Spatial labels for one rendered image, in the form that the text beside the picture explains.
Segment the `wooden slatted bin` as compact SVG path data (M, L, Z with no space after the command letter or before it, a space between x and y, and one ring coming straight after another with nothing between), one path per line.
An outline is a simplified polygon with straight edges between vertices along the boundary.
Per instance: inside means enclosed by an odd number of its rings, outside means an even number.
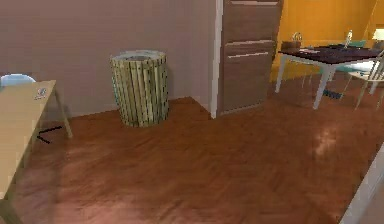
M149 127L168 117L167 57L156 50L131 50L110 57L112 86L122 122Z

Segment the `brown chest of drawers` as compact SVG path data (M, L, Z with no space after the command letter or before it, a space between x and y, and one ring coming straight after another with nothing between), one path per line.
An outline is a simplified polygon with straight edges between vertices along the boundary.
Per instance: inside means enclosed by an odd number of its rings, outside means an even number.
M223 0L218 113L260 105L276 55L284 0Z

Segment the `dark blue floor cloth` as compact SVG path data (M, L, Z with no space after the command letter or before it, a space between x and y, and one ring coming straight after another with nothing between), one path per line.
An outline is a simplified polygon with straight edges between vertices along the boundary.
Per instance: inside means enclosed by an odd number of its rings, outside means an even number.
M341 99L342 96L343 96L342 93L333 92L333 91L331 91L331 90L327 90L327 89L325 89L325 90L323 91L323 95L324 95L324 96L327 96L327 97L330 97L330 98L332 98L332 99Z

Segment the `dark top white leg table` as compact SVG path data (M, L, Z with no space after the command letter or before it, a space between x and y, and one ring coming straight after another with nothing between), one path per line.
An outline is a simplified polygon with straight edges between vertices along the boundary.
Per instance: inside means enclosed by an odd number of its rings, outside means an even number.
M305 53L305 48L300 48L281 50L280 54L280 66L275 85L276 93L280 91L280 86L282 83L283 73L287 60L295 60L300 63L310 63L322 68L323 73L313 104L313 109L317 110L323 97L323 92L327 86L327 82L333 78L333 75L338 66L375 60L378 59L380 56L384 56L384 51L379 52L378 50L372 50L367 48L358 49L344 47L338 49L331 49L327 46L319 46L311 49L310 53Z

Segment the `light wooden table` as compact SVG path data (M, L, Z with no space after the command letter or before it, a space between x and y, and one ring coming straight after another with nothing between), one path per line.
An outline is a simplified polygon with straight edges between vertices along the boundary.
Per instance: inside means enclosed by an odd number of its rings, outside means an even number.
M47 95L35 100L40 88L46 88ZM52 95L62 114L67 136L71 138L72 130L55 80L0 89L0 217L6 224L23 224L11 205L12 191L37 138L41 117Z

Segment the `pale blue chair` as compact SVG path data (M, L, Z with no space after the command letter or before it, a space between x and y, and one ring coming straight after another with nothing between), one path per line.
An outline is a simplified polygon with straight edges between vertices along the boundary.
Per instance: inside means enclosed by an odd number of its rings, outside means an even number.
M34 79L26 74L6 74L0 77L0 86L13 86L26 83L33 83Z

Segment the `white wooden chair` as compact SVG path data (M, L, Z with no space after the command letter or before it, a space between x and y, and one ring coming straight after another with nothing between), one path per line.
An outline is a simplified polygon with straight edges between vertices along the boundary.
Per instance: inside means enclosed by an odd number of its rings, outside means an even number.
M368 84L384 82L384 50L373 60L373 65L368 72L350 72L349 75L350 78L358 78L363 81L363 86L355 106L355 108L358 108Z

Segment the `white table lamp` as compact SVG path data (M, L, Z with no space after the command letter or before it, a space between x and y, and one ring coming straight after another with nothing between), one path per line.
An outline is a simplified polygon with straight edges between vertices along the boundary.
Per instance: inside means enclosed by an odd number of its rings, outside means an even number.
M373 49L384 48L384 28L377 28L373 34L372 39L375 41Z

